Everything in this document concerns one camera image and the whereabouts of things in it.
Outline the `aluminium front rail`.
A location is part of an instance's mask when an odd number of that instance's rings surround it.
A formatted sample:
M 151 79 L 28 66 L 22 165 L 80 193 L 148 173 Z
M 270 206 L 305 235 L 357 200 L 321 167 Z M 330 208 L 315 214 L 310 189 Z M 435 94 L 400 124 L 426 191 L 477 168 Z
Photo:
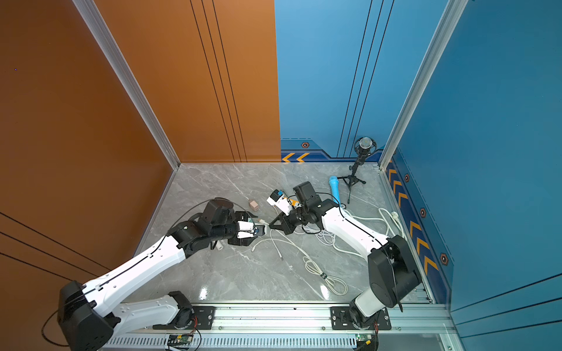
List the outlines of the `aluminium front rail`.
M 196 307 L 213 307 L 215 313 L 200 321 L 210 325 L 204 333 L 336 333 L 332 310 L 347 304 L 319 301 L 199 303 Z M 456 333 L 452 319 L 443 304 L 405 304 L 403 309 L 391 308 L 383 316 L 391 334 Z

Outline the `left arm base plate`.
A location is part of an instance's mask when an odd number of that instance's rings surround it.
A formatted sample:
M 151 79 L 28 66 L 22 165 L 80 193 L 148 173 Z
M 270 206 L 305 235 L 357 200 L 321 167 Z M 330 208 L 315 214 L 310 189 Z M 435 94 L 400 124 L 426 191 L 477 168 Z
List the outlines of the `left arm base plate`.
M 154 325 L 154 330 L 194 330 L 207 331 L 212 329 L 216 308 L 214 306 L 195 306 L 181 309 L 177 316 L 166 325 Z

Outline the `right green circuit board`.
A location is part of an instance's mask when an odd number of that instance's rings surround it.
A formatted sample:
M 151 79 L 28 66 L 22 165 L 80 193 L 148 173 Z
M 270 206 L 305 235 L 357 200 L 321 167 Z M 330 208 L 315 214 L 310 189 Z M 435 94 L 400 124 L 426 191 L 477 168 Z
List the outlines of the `right green circuit board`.
M 371 344 L 378 340 L 378 336 L 374 333 L 356 333 L 355 334 L 356 343 L 358 346 L 365 343 Z

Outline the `orange power strip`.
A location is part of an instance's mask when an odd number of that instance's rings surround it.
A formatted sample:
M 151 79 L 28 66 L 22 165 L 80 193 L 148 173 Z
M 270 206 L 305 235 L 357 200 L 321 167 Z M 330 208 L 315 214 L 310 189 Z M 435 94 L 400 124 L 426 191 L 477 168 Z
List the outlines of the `orange power strip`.
M 291 204 L 291 206 L 292 206 L 293 208 L 301 207 L 301 203 L 300 203 L 298 200 L 296 200 L 295 198 L 292 198 L 292 197 L 289 198 L 289 197 L 288 197 L 288 198 L 287 198 L 287 201 Z

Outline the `blue microphone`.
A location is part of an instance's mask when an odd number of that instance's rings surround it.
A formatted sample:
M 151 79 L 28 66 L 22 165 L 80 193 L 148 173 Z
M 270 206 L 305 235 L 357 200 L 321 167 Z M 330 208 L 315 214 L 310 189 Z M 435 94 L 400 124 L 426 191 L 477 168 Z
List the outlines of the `blue microphone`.
M 336 176 L 331 176 L 329 178 L 329 185 L 331 187 L 332 197 L 335 199 L 335 202 L 341 206 L 341 199 L 340 199 L 340 183 L 339 178 Z

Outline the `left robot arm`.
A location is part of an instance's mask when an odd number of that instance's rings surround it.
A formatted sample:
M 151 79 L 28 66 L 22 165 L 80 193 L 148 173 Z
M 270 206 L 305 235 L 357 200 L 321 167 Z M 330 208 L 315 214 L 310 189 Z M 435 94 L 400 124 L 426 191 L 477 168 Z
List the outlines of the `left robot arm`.
M 256 215 L 235 211 L 225 198 L 203 204 L 203 212 L 178 219 L 156 244 L 126 263 L 84 284 L 71 281 L 60 290 L 56 318 L 71 350 L 99 350 L 114 336 L 145 327 L 196 329 L 193 305 L 182 292 L 137 303 L 125 300 L 155 276 L 219 241 L 247 246 L 266 233 Z

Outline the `left green circuit board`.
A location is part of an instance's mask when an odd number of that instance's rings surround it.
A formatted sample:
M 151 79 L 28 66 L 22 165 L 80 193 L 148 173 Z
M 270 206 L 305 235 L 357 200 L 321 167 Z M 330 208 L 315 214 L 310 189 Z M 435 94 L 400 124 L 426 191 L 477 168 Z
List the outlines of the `left green circuit board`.
M 172 334 L 168 337 L 167 347 L 173 348 L 189 348 L 193 343 L 194 336 L 192 334 Z

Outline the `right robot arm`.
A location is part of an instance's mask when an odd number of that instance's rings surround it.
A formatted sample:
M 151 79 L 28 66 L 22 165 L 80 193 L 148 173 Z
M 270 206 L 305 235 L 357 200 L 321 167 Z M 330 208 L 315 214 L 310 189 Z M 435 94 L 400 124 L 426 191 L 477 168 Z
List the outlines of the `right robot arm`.
M 422 283 L 417 260 L 401 235 L 389 237 L 368 228 L 345 214 L 333 195 L 321 199 L 308 181 L 294 191 L 297 206 L 280 190 L 267 198 L 267 203 L 280 211 L 270 228 L 290 235 L 298 226 L 316 225 L 343 240 L 367 262 L 368 288 L 350 303 L 350 319 L 356 328 L 373 327 L 380 311 L 400 306 Z

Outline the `pink charger cube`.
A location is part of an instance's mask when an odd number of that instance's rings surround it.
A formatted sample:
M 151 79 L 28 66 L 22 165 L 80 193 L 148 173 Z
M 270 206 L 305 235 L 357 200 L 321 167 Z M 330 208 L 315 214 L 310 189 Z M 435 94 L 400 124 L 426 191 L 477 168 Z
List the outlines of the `pink charger cube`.
M 255 200 L 250 200 L 249 201 L 249 206 L 251 209 L 253 209 L 254 211 L 258 211 L 259 210 L 259 204 L 257 201 Z

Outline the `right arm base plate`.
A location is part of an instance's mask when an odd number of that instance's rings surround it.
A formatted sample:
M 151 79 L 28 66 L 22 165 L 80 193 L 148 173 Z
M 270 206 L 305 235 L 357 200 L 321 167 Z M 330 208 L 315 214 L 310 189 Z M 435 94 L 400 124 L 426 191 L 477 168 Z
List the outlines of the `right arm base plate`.
M 390 331 L 392 324 L 387 309 L 365 317 L 356 307 L 342 306 L 330 308 L 332 329 L 336 331 Z

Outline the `green circuit board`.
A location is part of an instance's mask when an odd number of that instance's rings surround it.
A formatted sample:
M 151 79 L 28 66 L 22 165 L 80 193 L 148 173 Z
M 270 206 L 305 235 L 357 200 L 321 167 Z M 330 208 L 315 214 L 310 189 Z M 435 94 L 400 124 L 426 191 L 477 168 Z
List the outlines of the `green circuit board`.
M 378 340 L 378 336 L 374 333 L 356 333 L 355 334 L 356 343 L 358 346 L 365 343 L 371 344 Z
M 173 348 L 189 348 L 193 343 L 194 336 L 192 334 L 172 334 L 168 337 L 167 347 Z

